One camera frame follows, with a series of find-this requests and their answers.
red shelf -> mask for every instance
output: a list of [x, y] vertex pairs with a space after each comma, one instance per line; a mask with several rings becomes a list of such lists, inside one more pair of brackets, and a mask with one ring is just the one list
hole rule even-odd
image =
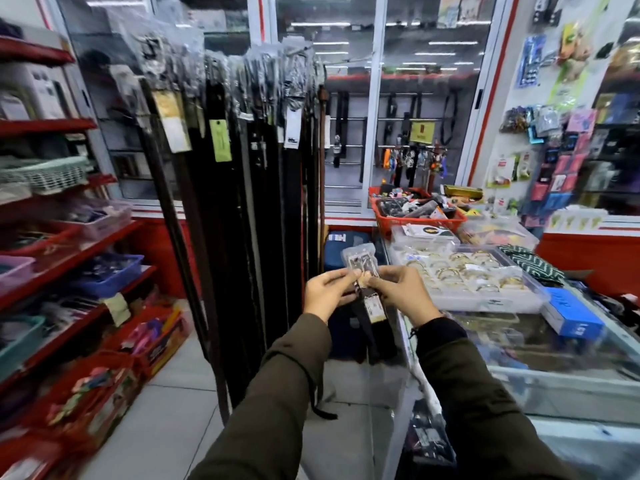
[[4, 310], [5, 308], [17, 303], [21, 299], [27, 298], [32, 295], [43, 286], [55, 281], [60, 276], [68, 272], [69, 270], [75, 268], [80, 263], [86, 261], [87, 259], [95, 256], [101, 251], [107, 249], [108, 246], [112, 245], [114, 242], [121, 240], [126, 237], [128, 234], [135, 231], [142, 225], [140, 221], [133, 221], [126, 227], [114, 232], [113, 234], [105, 237], [103, 240], [93, 243], [88, 248], [80, 251], [78, 254], [71, 256], [70, 258], [60, 261], [56, 266], [43, 271], [40, 274], [37, 274], [31, 281], [26, 282], [22, 286], [12, 290], [10, 293], [0, 296], [0, 310]]
[[[149, 266], [137, 279], [125, 286], [120, 292], [126, 294], [129, 291], [133, 290], [133, 288], [144, 282], [146, 279], [148, 279], [149, 276], [155, 273], [156, 270], [157, 266]], [[42, 363], [44, 360], [48, 359], [48, 357], [53, 355], [54, 352], [56, 352], [60, 347], [66, 344], [69, 339], [75, 337], [76, 334], [87, 327], [87, 325], [96, 321], [98, 318], [100, 318], [100, 316], [102, 316], [102, 314], [107, 312], [108, 309], [105, 305], [98, 305], [84, 317], [74, 322], [70, 327], [60, 332], [59, 335], [55, 336], [50, 342], [46, 343], [34, 355], [27, 359], [27, 361], [24, 363], [23, 370], [14, 372], [4, 382], [2, 382], [2, 384], [0, 384], [0, 394], [11, 387], [17, 380], [29, 375], [34, 367]]]
[[73, 55], [61, 48], [46, 47], [9, 37], [0, 37], [0, 61], [33, 62], [50, 67], [75, 62]]
[[34, 133], [77, 133], [97, 128], [89, 118], [75, 120], [0, 121], [0, 137]]

pegboard wall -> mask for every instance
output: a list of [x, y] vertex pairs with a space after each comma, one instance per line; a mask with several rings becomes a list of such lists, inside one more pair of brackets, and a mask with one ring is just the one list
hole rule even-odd
[[[508, 46], [508, 51], [517, 50], [519, 53], [514, 54], [512, 52], [507, 54], [507, 56], [511, 56], [511, 60], [517, 60], [515, 69], [513, 64], [502, 68], [503, 71], [511, 70], [512, 77], [510, 86], [503, 89], [499, 87], [497, 90], [498, 92], [508, 91], [506, 103], [500, 112], [500, 122], [507, 110], [517, 106], [535, 104], [560, 104], [562, 106], [565, 101], [573, 99], [573, 108], [592, 107], [612, 55], [618, 47], [618, 39], [625, 20], [635, 0], [565, 0], [560, 21], [556, 27], [534, 25], [532, 23], [534, 1], [521, 0], [518, 5], [520, 18], [526, 17], [529, 28], [521, 39], [521, 43], [516, 45], [509, 44]], [[558, 82], [561, 67], [551, 64], [540, 69], [536, 85], [526, 88], [517, 87], [520, 60], [522, 59], [526, 38], [543, 34], [546, 37], [543, 54], [548, 55], [549, 53], [557, 52], [561, 46], [563, 28], [567, 23], [578, 23], [585, 37], [591, 40], [591, 55], [580, 79], [569, 83]], [[613, 44], [609, 55], [605, 58], [597, 59], [598, 51], [608, 43]], [[526, 134], [500, 133], [497, 131], [498, 127], [499, 125], [494, 125], [495, 129], [485, 129], [496, 131], [496, 133], [492, 144], [485, 136], [485, 144], [491, 144], [490, 153], [488, 158], [485, 157], [479, 160], [472, 185], [485, 188], [485, 196], [494, 197], [496, 200], [503, 198], [509, 201], [514, 198], [517, 201], [522, 201], [527, 197], [531, 180], [512, 182], [510, 187], [500, 189], [487, 188], [487, 181], [495, 171], [498, 162], [503, 157], [508, 157], [513, 153], [529, 153], [531, 156], [530, 167], [533, 169], [539, 167], [543, 145], [530, 144]]]

